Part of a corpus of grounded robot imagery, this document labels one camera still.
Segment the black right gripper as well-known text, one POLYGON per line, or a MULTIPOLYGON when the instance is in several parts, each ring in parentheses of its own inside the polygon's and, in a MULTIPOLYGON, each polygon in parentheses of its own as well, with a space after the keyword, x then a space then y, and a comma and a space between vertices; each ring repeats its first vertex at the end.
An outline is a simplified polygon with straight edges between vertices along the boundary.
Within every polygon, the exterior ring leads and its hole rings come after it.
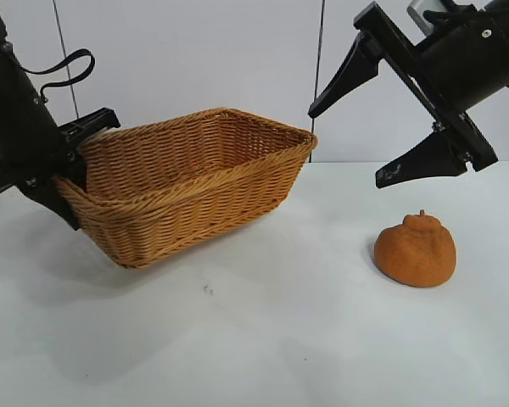
POLYGON ((456 177, 497 162, 489 142, 467 111, 509 87, 509 1, 483 9, 455 6, 426 10, 435 30, 412 44, 377 3, 355 17, 358 33, 334 77, 310 105, 317 118, 340 98, 378 75, 384 59, 434 118, 434 131, 375 173, 381 189, 407 181, 456 177))

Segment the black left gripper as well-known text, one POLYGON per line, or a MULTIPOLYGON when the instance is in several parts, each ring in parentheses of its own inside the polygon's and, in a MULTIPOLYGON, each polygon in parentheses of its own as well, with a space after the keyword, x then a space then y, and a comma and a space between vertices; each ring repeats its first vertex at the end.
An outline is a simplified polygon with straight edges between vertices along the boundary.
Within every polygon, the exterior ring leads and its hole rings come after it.
POLYGON ((99 132, 117 128, 112 109, 101 108, 64 125, 57 125, 46 106, 43 90, 32 85, 28 70, 9 42, 0 43, 0 193, 13 186, 54 212, 74 231, 80 223, 53 181, 64 175, 87 189, 87 165, 77 149, 99 132))

